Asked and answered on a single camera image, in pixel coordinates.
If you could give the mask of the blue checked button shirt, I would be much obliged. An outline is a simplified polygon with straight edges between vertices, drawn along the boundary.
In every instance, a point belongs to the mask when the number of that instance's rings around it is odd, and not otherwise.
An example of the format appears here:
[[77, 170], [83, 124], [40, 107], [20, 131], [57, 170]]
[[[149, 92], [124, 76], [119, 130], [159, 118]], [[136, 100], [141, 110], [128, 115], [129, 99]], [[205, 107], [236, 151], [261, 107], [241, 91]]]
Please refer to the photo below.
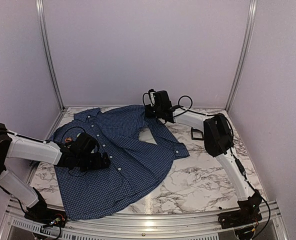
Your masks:
[[175, 160], [189, 156], [186, 146], [165, 125], [145, 117], [142, 105], [76, 113], [51, 140], [63, 143], [79, 133], [94, 137], [111, 163], [106, 169], [85, 173], [55, 167], [63, 207], [74, 221], [98, 219], [125, 209], [154, 190]]

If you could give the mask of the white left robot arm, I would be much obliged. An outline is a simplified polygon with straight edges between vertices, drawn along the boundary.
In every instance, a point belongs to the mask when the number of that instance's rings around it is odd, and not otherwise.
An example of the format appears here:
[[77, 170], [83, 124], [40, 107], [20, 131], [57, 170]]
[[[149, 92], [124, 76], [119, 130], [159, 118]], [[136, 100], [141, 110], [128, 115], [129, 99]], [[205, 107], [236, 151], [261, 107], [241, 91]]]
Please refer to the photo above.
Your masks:
[[0, 123], [0, 187], [17, 198], [41, 223], [51, 219], [51, 211], [39, 192], [24, 183], [6, 166], [6, 159], [44, 162], [53, 166], [81, 172], [107, 169], [110, 158], [100, 152], [99, 142], [86, 132], [76, 139], [67, 137], [63, 142], [38, 140], [9, 131]]

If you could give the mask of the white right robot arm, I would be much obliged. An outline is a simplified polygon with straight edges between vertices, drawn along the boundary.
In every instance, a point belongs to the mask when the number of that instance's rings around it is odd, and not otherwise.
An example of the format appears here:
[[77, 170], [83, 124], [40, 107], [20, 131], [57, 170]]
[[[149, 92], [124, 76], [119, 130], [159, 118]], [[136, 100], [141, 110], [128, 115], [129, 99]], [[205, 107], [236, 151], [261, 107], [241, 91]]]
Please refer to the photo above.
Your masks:
[[246, 170], [237, 156], [234, 146], [234, 131], [226, 116], [222, 113], [207, 114], [172, 105], [168, 92], [150, 89], [142, 99], [148, 96], [150, 103], [144, 104], [148, 118], [162, 119], [166, 123], [181, 124], [193, 131], [201, 132], [206, 152], [215, 158], [225, 170], [235, 189], [238, 203], [259, 205], [262, 202], [260, 192], [247, 178]]

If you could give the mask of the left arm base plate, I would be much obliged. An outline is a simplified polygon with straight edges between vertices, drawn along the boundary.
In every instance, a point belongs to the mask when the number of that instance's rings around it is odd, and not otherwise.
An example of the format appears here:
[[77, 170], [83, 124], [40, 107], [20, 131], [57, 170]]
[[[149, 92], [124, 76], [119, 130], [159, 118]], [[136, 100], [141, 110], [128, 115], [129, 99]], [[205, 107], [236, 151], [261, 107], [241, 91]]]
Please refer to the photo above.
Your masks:
[[49, 226], [65, 227], [67, 216], [64, 211], [51, 209], [48, 207], [32, 207], [28, 208], [24, 217], [28, 220], [38, 222]]

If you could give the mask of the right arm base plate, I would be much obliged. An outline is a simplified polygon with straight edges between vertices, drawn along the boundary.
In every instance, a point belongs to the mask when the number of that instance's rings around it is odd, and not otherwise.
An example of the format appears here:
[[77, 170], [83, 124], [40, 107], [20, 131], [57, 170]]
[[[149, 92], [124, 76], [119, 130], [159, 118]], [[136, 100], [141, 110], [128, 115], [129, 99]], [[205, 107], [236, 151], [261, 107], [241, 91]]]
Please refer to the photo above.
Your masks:
[[240, 227], [261, 221], [259, 205], [261, 200], [238, 201], [238, 210], [227, 211], [218, 215], [218, 222], [222, 229]]

